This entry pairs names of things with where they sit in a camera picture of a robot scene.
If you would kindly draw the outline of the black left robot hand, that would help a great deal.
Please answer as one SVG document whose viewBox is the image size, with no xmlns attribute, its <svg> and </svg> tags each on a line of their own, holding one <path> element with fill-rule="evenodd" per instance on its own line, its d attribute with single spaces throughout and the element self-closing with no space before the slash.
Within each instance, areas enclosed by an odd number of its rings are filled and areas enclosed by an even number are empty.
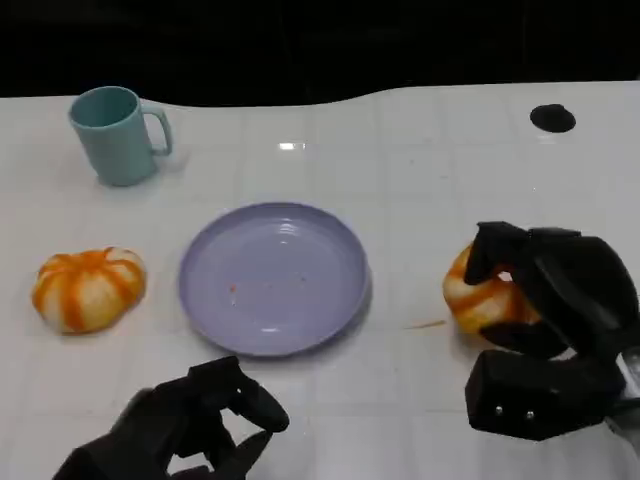
<svg viewBox="0 0 640 480">
<path fill-rule="evenodd" d="M 75 448 L 58 479 L 244 479 L 289 417 L 235 356 L 140 390 L 109 432 Z M 173 457 L 207 462 L 169 473 Z"/>
</svg>

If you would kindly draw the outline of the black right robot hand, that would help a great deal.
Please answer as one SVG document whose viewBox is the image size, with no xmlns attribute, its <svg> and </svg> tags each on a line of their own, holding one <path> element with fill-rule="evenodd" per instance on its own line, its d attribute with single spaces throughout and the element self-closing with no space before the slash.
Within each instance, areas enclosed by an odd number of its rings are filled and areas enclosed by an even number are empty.
<svg viewBox="0 0 640 480">
<path fill-rule="evenodd" d="M 503 271 L 539 319 L 528 323 L 521 313 L 508 314 L 481 327 L 480 335 L 492 344 L 540 359 L 567 349 L 612 358 L 638 346 L 636 287 L 601 238 L 563 228 L 481 222 L 464 280 L 478 285 Z"/>
</svg>

